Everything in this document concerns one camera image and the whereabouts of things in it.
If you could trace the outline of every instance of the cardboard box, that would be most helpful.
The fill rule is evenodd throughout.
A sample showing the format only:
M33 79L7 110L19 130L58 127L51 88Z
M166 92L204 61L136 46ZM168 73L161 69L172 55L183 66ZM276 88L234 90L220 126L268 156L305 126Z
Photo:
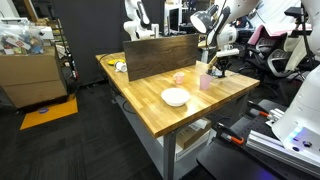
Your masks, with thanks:
M202 136L200 136L199 139L197 139L193 144L191 144L188 148L182 149L178 144L176 144L176 149L175 149L175 156L174 156L174 162L179 161L182 159L184 156L189 154L191 151L196 149L197 147L200 146L205 146L206 143L209 140L211 131L208 130L206 133L204 133ZM163 136L159 137L157 139L159 143L163 146Z
M177 134L176 142L182 149L186 149L210 129L211 121L201 118L191 125L182 128Z
M54 47L39 55L1 56L0 86L16 108L67 95Z

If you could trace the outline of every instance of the wooden table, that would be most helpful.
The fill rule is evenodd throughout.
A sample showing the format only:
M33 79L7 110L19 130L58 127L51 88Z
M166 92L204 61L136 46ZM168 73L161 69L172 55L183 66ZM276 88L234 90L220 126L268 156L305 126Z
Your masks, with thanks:
M125 98L116 96L116 101L123 105L126 100L136 113L124 111L164 179L179 179L197 165L194 157L188 159L189 154L174 163L177 130L232 100L235 100L237 107L232 119L238 119L247 93L259 84L258 80L243 75L230 76L233 72L227 71L228 77L214 79L208 90L200 90L200 75L205 74L207 64L199 61L193 66L129 82L127 73L115 72L114 67L107 64L111 59L124 59L124 53L97 55L96 58L108 74L110 82ZM176 72L185 73L182 85L176 85L172 79ZM190 100L181 107L167 105L161 93L172 87L187 90ZM164 137L163 147L156 140L160 136Z

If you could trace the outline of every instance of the dark carpet floor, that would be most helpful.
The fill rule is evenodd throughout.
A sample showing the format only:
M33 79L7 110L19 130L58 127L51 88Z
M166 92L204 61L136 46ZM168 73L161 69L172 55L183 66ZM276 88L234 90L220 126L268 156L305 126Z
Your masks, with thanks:
M234 59L231 70L243 64ZM299 83L285 84L289 99ZM19 130L24 113L0 106L0 179L162 179L143 145L135 135L120 107L111 103L106 83L91 86L91 94L81 88L76 97L79 112L23 131ZM249 99L270 99L262 87ZM279 98L271 99L281 103ZM229 116L224 107L210 117ZM197 167L183 179L213 179Z

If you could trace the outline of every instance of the pink cup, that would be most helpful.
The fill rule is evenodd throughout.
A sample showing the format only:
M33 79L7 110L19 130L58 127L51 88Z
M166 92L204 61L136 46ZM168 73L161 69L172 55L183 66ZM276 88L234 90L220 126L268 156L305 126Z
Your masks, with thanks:
M212 76L208 74L203 74L200 76L200 89L207 90L209 89L210 82L213 79Z
M184 73L183 72L177 72L173 79L176 81L176 84L182 84L184 79Z

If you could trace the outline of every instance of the dark wooden panel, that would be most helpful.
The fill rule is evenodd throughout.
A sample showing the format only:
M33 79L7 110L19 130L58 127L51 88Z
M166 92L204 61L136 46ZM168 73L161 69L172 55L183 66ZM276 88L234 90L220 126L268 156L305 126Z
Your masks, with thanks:
M194 65L198 35L128 41L123 43L129 81Z

